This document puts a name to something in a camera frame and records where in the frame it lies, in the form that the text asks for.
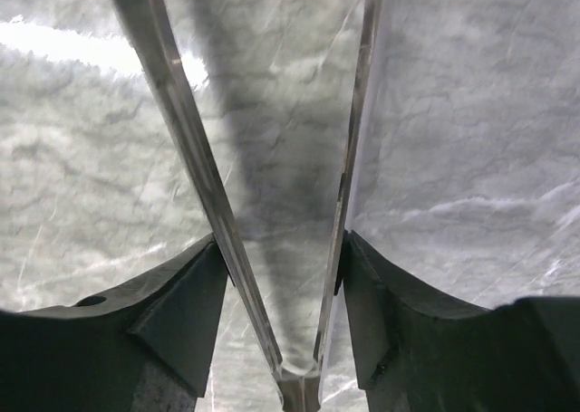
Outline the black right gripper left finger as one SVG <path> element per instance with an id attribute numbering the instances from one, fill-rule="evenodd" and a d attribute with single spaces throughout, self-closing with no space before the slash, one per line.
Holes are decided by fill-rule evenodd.
<path id="1" fill-rule="evenodd" d="M 212 236 L 71 306 L 1 314 L 4 411 L 192 411 L 227 285 Z"/>

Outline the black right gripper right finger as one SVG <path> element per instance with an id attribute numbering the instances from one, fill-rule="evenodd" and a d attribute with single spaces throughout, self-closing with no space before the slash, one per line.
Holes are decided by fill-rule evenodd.
<path id="1" fill-rule="evenodd" d="M 356 377 L 372 411 L 576 411 L 579 300 L 464 302 L 347 234 L 343 278 Z"/>

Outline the metal serving tongs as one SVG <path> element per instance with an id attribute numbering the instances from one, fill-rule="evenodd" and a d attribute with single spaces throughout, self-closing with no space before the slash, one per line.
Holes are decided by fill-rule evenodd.
<path id="1" fill-rule="evenodd" d="M 348 138 L 333 220 L 330 253 L 313 351 L 312 367 L 295 373 L 283 362 L 266 307 L 227 198 L 218 166 L 193 93 L 186 79 L 165 0 L 112 0 L 116 14 L 139 57 L 163 119 L 179 151 L 214 233 L 233 284 L 237 288 L 257 342 L 277 384 L 285 411 L 318 411 L 323 404 L 335 307 L 341 290 L 339 268 L 346 236 L 353 229 L 363 144 L 369 125 L 375 47 L 388 25 L 388 0 L 364 0 L 362 36 L 350 110 Z"/>

